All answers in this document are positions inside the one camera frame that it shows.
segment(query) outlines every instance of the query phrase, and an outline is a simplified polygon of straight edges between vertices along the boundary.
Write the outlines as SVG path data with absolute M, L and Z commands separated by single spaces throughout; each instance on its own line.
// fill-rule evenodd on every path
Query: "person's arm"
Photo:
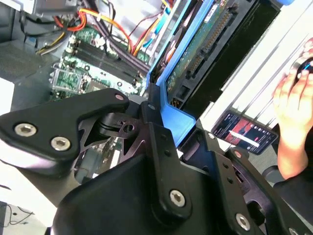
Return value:
M 313 56 L 313 49 L 306 52 Z M 285 179 L 300 174 L 308 166 L 304 145 L 307 134 L 313 126 L 313 74 L 302 71 L 294 85 L 296 70 L 284 78 L 273 96 L 280 141 L 278 146 L 278 168 Z

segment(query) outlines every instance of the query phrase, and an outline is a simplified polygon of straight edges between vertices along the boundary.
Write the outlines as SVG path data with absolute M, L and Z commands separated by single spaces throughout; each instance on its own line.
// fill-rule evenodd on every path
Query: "blue plastic bracket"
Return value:
M 283 4 L 283 5 L 290 5 L 294 2 L 294 0 L 277 0 L 279 3 Z
M 177 19 L 173 30 L 170 35 L 173 35 L 176 28 L 178 27 L 182 16 L 185 14 L 191 0 L 187 0 L 185 7 Z M 175 68 L 177 62 L 180 60 L 181 56 L 185 52 L 186 48 L 188 47 L 190 41 L 192 40 L 193 36 L 197 32 L 198 28 L 200 27 L 201 23 L 203 22 L 204 18 L 206 17 L 207 13 L 209 12 L 213 0 L 204 0 L 203 4 L 201 5 L 197 15 L 195 16 L 194 20 L 190 24 L 187 32 L 185 33 L 181 43 L 179 44 L 178 48 L 176 49 L 175 53 L 173 54 L 170 62 L 164 69 L 164 72 L 161 74 L 160 78 L 157 81 L 157 85 L 160 86 L 161 92 L 161 115 L 164 127 L 171 130 L 175 145 L 178 146 L 180 142 L 185 138 L 188 132 L 192 129 L 192 127 L 196 124 L 196 120 L 193 116 L 183 112 L 175 108 L 174 106 L 170 105 L 167 100 L 167 89 L 166 89 L 166 80 L 170 76 L 171 72 Z M 164 52 L 166 45 L 169 43 L 170 37 L 168 37 L 167 41 L 164 43 L 162 50 L 160 51 L 159 55 L 162 55 Z M 147 86 L 149 85 L 150 75 L 154 67 L 157 65 L 160 56 L 156 59 L 154 64 L 151 66 L 150 71 L 147 74 Z

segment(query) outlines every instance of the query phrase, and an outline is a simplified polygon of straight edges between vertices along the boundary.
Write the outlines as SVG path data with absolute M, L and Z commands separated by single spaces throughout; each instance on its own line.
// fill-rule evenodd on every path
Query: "black sleeve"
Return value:
M 313 167 L 274 185 L 279 195 L 313 225 Z

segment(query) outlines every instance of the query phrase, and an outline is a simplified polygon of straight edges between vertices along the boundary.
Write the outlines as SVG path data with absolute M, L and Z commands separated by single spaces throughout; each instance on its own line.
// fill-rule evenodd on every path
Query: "screw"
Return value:
M 297 231 L 295 229 L 293 229 L 293 228 L 289 228 L 289 233 L 291 235 L 298 235 Z
M 124 97 L 121 96 L 120 94 L 116 94 L 115 95 L 115 98 L 119 99 L 119 100 L 124 100 Z
M 172 190 L 170 192 L 171 201 L 178 207 L 183 207 L 185 205 L 185 197 L 178 190 Z
M 235 154 L 238 158 L 241 158 L 240 152 L 234 151 L 234 154 Z
M 37 129 L 32 124 L 21 123 L 14 128 L 14 131 L 19 136 L 30 137 L 36 134 Z
M 65 137 L 57 136 L 51 140 L 51 146 L 57 151 L 66 151 L 70 148 L 70 141 Z
M 249 221 L 242 214 L 240 213 L 236 214 L 236 220 L 240 227 L 242 227 L 244 230 L 246 231 L 250 230 Z
M 211 139 L 214 139 L 214 138 L 215 138 L 215 136 L 214 136 L 212 133 L 208 132 L 207 134 L 209 135 L 209 137 L 210 137 Z
M 149 107 L 150 109 L 153 109 L 153 110 L 156 109 L 155 106 L 153 106 L 152 104 L 148 104 L 148 107 Z

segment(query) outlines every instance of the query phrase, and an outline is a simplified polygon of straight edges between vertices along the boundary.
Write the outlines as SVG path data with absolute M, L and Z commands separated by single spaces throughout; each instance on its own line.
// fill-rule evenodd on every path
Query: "capacitor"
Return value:
M 76 42 L 76 37 L 75 37 L 75 35 L 72 35 L 72 36 L 69 38 L 68 42 L 71 43 L 71 44 L 75 43 L 75 42 Z
M 88 82 L 84 82 L 84 83 L 82 84 L 82 90 L 86 90 L 87 84 L 88 84 Z
M 73 53 L 74 51 L 73 51 L 73 48 L 70 48 L 70 47 L 67 47 L 66 49 L 65 49 L 65 51 L 67 52 L 67 53 Z

